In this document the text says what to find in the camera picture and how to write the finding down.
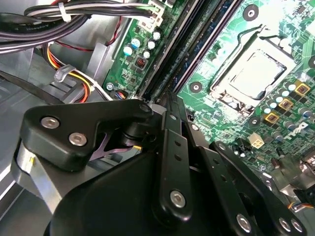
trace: zip tie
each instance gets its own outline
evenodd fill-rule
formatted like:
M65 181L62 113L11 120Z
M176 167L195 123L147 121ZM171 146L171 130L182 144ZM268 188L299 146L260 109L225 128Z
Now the zip tie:
M59 6L59 11L61 13L61 17L63 18L63 20L65 22L69 23L71 21L71 15L66 13L65 7L64 7L64 3L63 2L59 2L58 6Z

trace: screw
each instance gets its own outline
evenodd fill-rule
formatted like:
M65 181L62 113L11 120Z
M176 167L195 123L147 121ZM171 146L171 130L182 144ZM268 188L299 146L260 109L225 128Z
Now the screw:
M150 108L147 105L140 104L140 109L144 112L149 112Z
M87 138L84 134L72 133L69 136L69 141L75 146L84 146L87 143Z
M40 121L40 123L47 129L56 129L60 125L59 121L53 117L45 117Z
M111 91L111 90L114 89L114 85L113 85L112 83L107 83L107 84L106 84L106 89L107 89L108 91Z
M292 219L292 220L291 220L291 223L292 223L292 225L294 226L294 228L295 228L298 232L302 232L302 231L303 231L302 227L300 226L299 223L297 223L297 221L296 221L295 219Z
M183 194L179 191L173 190L170 194L172 203L178 207L183 208L186 205L186 200Z
M279 222L286 231L291 232L291 227L283 218L279 218Z
M198 130L199 130L198 126L195 125L195 124L192 124L191 127L192 127L192 129L195 130L195 131L198 131Z
M218 144L219 148L221 148L222 150L225 150L225 146L221 143Z
M177 118L173 115L169 115L173 120L177 120Z
M252 231L252 227L248 219L242 214L238 214L236 216L237 223L241 226L241 228L246 232L249 233Z

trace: green circuit board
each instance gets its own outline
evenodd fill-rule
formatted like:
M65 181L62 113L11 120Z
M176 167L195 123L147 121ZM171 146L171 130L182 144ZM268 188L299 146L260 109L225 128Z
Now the green circuit board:
M135 95L139 85L146 77L148 71L152 70L156 62L156 57L163 50L167 38L170 37L170 33L177 20L179 19L182 11L186 6L188 0L177 0L175 5L170 8L160 0L154 0L160 3L164 7L163 22L159 26L162 32L162 38L156 41L156 47L151 49L151 56L149 59L143 57L143 51L148 49L148 41L153 38L152 32L139 26L139 21L134 19L128 29L126 37L118 51L115 61L109 71L103 87L106 89L108 83L112 83L115 90L122 90L128 93L128 98ZM139 39L141 45L139 48L133 48L133 53L130 56L126 56L124 53L125 46L130 46L132 39ZM143 68L139 68L136 65L138 58L144 60L145 65Z
M249 142L248 137L251 134L258 134L264 145L259 149L253 147L252 152L247 152L246 157L242 158L253 168L267 172L274 168L270 159L279 159L276 148L280 147L285 153L291 153L295 158L301 159L303 154L314 146L315 120L309 113L315 112L314 21L315 0L244 0L242 2L178 94L183 98L187 108L195 112L194 123L202 130L208 142L222 141L232 145L236 144L237 138ZM281 41L285 38L286 40L282 42L287 43L285 47L289 46L290 52L279 53L276 56L289 55L295 66L290 70L288 67L284 68L283 70L289 72L285 78L260 100L250 114L244 115L227 104L230 97L225 97L226 100L223 102L222 98L217 97L218 94L222 95L222 92L213 93L212 89L219 77L230 80L230 84L236 82L239 76L228 77L230 72L225 71L240 58L231 58L231 55L235 55L239 49L240 36L254 29L260 30L261 34L265 32L266 35L272 35L265 36L264 40L274 38ZM269 59L267 64L273 64L271 60L276 61L274 58ZM271 68L264 67L265 63L260 63L258 60L255 60L256 64L253 63L254 60L247 63L252 67L251 69L246 68L246 71L242 69L246 73L246 81L243 79L242 85L233 85L242 90L243 95L253 93L254 87L260 84L260 81L269 80L268 75L272 74ZM279 62L275 62L274 65L276 64L275 71L279 69ZM273 83L277 83L275 81L281 77L281 73L277 74ZM286 87L290 84L296 86L293 91ZM289 104L292 103L289 109L286 107L287 110L279 106L281 103L275 108L269 106L270 102L276 102L274 99L279 89L290 92L287 97L283 96ZM270 108L271 112L265 113L266 108ZM286 127L286 121L291 121L295 125L293 130Z

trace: black mechanical arm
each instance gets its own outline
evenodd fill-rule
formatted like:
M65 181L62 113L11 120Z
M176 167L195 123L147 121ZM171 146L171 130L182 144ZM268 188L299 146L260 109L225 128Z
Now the black mechanical arm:
M11 171L53 213L47 235L302 236L306 229L222 142L210 145L168 93L25 113ZM90 160L141 146L104 173Z

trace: black capacitor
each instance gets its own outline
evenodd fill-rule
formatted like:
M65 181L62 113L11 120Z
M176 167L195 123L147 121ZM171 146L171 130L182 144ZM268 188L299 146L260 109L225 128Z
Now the black capacitor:
M233 144L232 145L232 150L233 150L235 155L239 155L240 154L240 150L239 150L237 145Z
M276 152L280 158L284 158L285 154L281 147L277 147Z
M280 162L277 160L277 159L275 159L275 158L271 158L271 164L273 165L273 167L275 168L275 169L279 169L279 167L280 167Z

